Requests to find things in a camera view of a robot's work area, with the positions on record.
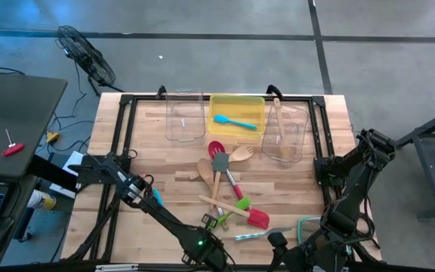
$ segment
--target blue spatula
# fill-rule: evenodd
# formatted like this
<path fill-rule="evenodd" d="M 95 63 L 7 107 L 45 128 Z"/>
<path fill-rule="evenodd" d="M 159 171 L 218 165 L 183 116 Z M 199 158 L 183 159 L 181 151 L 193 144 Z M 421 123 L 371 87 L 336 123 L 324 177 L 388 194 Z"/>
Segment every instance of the blue spatula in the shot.
<path fill-rule="evenodd" d="M 218 123 L 221 123 L 221 124 L 226 124 L 226 123 L 230 122 L 230 123 L 233 123 L 233 124 L 236 124 L 236 125 L 241 125 L 241 126 L 243 126 L 245 128 L 258 129 L 258 127 L 256 127 L 256 125 L 251 125 L 251 124 L 246 124 L 246 123 L 243 123 L 243 122 L 233 121 L 233 120 L 227 118 L 224 115 L 216 115 L 216 116 L 214 116 L 214 121 L 218 122 Z"/>

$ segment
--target fan grille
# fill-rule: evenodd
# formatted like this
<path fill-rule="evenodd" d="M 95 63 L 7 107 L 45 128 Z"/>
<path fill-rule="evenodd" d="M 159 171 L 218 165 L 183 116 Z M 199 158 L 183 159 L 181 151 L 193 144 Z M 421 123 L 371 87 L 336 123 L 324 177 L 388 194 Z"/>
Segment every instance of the fan grille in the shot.
<path fill-rule="evenodd" d="M 112 85 L 115 73 L 102 54 L 72 26 L 58 27 L 57 37 L 68 57 L 72 58 L 99 85 Z"/>

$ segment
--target wooden spoon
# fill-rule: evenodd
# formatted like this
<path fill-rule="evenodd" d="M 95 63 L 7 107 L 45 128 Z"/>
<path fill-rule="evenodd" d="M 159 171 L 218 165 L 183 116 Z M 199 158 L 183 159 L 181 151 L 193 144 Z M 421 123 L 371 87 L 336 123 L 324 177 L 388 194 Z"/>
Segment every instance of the wooden spoon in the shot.
<path fill-rule="evenodd" d="M 241 162 L 253 156 L 253 148 L 250 146 L 242 146 L 231 153 L 229 162 Z"/>
<path fill-rule="evenodd" d="M 200 159 L 197 162 L 197 171 L 201 175 L 202 179 L 208 185 L 209 190 L 212 192 L 212 187 L 214 186 L 212 176 L 214 175 L 214 172 L 212 171 L 211 162 L 207 159 Z M 217 209 L 217 213 L 219 214 L 219 216 L 224 215 L 224 211 L 221 207 L 216 206 L 216 209 Z M 226 221 L 223 221 L 222 226 L 223 226 L 223 229 L 225 229 L 225 230 L 229 229 L 229 225 L 227 224 Z"/>

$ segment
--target wooden table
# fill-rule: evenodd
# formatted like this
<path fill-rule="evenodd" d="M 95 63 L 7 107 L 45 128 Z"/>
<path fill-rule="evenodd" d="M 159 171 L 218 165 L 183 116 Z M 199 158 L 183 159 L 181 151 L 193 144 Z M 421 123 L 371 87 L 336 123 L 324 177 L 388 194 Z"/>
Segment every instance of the wooden table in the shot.
<path fill-rule="evenodd" d="M 119 108 L 121 94 L 103 93 L 95 119 L 88 153 L 106 155 L 110 151 L 113 131 Z M 335 154 L 343 156 L 355 147 L 353 132 L 350 128 L 344 96 L 325 96 Z M 267 113 L 271 102 L 267 102 Z M 293 106 L 308 111 L 305 103 Z M 319 130 L 322 122 L 317 114 Z M 127 119 L 124 119 L 118 150 L 122 149 Z M 238 138 L 206 133 L 203 143 L 182 147 L 165 138 L 165 102 L 139 101 L 134 121 L 131 149 L 138 152 L 132 160 L 131 171 L 135 174 L 151 174 L 155 178 L 154 187 L 162 194 L 165 207 L 186 224 L 202 225 L 202 216 L 208 211 L 208 204 L 197 195 L 210 196 L 205 182 L 198 176 L 196 163 L 208 158 L 207 146 L 210 141 L 220 141 L 227 153 L 243 144 L 251 145 L 255 155 L 244 162 L 230 163 L 230 170 L 246 196 L 251 197 L 253 207 L 270 216 L 271 227 L 293 227 L 285 232 L 288 247 L 297 244 L 298 219 L 310 215 L 321 215 L 323 199 L 316 185 L 313 171 L 313 158 L 316 156 L 310 123 L 304 137 L 303 159 L 291 168 L 283 168 L 261 158 L 260 138 Z M 323 144 L 324 156 L 327 156 Z M 62 258 L 78 248 L 94 226 L 101 185 L 86 187 L 76 196 L 75 206 L 66 235 Z M 226 175 L 221 175 L 220 198 L 234 204 L 236 195 Z M 272 246 L 265 237 L 256 240 L 234 242 L 236 235 L 261 232 L 246 224 L 245 219 L 233 216 L 228 220 L 230 229 L 221 227 L 214 233 L 224 242 L 225 249 L 237 264 L 269 264 L 273 257 Z M 99 255 L 106 241 L 106 229 L 100 241 Z M 376 258 L 380 252 L 371 242 L 364 243 Z M 140 210 L 120 205 L 119 219 L 113 245 L 112 263 L 180 263 L 183 250 L 177 239 L 149 215 Z"/>

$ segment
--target red silicone spatula head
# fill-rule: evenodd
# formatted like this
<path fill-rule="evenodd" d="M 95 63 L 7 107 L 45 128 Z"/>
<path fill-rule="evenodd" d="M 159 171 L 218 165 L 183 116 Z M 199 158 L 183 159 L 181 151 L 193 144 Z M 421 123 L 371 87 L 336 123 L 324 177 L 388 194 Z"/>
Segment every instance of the red silicone spatula head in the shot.
<path fill-rule="evenodd" d="M 248 224 L 267 230 L 270 224 L 270 217 L 258 209 L 251 209 L 249 211 Z"/>
<path fill-rule="evenodd" d="M 216 153 L 226 153 L 224 150 L 224 145 L 218 141 L 212 141 L 208 145 L 208 152 L 211 159 L 214 159 Z"/>

